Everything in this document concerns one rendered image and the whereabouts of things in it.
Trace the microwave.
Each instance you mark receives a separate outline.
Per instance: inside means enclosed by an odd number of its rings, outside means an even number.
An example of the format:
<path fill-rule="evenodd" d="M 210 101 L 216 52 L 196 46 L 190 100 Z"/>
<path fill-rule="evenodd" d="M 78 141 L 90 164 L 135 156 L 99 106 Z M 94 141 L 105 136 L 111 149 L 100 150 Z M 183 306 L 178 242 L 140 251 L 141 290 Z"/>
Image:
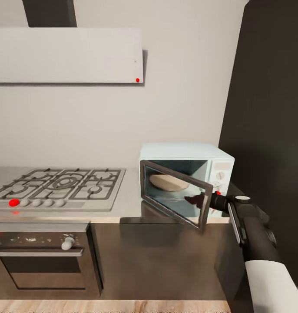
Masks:
<path fill-rule="evenodd" d="M 140 196 L 203 236 L 212 193 L 227 195 L 234 162 L 211 143 L 142 143 Z"/>

